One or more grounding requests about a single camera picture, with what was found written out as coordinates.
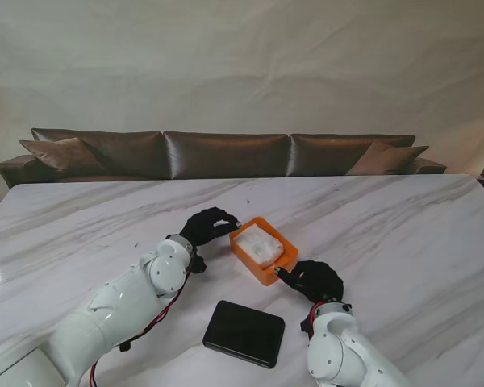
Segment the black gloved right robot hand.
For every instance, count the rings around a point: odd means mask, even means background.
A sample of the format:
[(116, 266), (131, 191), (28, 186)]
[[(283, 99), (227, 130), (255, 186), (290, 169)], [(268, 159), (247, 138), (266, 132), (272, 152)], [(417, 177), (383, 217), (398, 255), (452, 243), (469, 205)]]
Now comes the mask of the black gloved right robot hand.
[(276, 267), (274, 272), (310, 302), (341, 302), (344, 296), (343, 280), (325, 262), (304, 260), (299, 261), (290, 272), (283, 267)]

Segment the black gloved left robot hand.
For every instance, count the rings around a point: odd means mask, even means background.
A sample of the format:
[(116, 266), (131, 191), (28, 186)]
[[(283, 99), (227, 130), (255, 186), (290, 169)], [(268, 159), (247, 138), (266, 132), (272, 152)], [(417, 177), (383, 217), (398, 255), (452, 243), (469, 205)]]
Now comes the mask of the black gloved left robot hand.
[(239, 220), (227, 211), (211, 207), (190, 217), (179, 235), (199, 247), (223, 237), (240, 227)]

